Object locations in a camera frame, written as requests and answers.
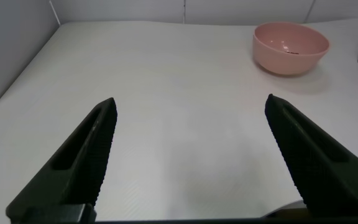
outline white tabletop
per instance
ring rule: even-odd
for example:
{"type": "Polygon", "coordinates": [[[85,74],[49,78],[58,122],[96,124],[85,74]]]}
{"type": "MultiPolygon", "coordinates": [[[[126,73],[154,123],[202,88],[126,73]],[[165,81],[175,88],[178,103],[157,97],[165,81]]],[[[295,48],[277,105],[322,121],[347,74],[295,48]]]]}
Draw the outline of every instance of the white tabletop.
{"type": "Polygon", "coordinates": [[[98,220],[259,217],[301,199],[264,115],[269,93],[358,156],[358,19],[310,26],[331,50],[282,78],[252,61],[254,26],[65,24],[0,99],[0,223],[109,97],[118,122],[98,220]]]}

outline bowl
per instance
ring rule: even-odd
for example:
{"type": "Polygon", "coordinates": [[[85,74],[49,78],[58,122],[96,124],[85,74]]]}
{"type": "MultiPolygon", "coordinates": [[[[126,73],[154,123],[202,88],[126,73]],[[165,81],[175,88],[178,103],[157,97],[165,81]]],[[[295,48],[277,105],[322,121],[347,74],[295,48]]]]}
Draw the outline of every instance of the bowl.
{"type": "Polygon", "coordinates": [[[254,59],[265,69],[281,75],[312,69],[328,50],[325,36],[292,22],[265,23],[254,32],[254,59]]]}

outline wall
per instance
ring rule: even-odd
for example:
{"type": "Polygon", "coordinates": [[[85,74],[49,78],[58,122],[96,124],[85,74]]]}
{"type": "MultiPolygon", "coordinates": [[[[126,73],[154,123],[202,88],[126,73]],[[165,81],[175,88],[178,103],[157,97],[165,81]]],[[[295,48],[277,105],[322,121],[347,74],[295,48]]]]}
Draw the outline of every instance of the wall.
{"type": "Polygon", "coordinates": [[[47,0],[0,0],[0,97],[57,28],[47,0]]]}
{"type": "Polygon", "coordinates": [[[52,0],[62,23],[157,21],[257,25],[267,21],[323,22],[358,17],[358,0],[52,0]]]}

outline wall tile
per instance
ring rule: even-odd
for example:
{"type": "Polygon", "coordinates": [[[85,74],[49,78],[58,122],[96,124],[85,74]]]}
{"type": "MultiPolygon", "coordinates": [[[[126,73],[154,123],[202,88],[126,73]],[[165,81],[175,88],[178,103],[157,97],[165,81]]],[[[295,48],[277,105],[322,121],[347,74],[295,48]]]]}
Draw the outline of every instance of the wall tile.
{"type": "Polygon", "coordinates": [[[316,0],[308,22],[358,18],[358,0],[316,0]]]}
{"type": "Polygon", "coordinates": [[[187,0],[186,23],[257,25],[303,22],[313,0],[187,0]]]}
{"type": "Polygon", "coordinates": [[[183,0],[53,0],[60,22],[183,22],[183,0]]]}

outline small debris in bowl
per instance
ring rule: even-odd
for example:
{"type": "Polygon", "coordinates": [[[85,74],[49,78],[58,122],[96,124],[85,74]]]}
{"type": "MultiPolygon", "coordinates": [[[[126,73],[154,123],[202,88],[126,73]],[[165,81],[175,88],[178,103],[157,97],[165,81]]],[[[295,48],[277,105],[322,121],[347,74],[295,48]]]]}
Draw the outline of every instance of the small debris in bowl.
{"type": "Polygon", "coordinates": [[[299,53],[295,53],[295,52],[286,52],[286,53],[289,53],[289,54],[299,54],[299,53]]]}

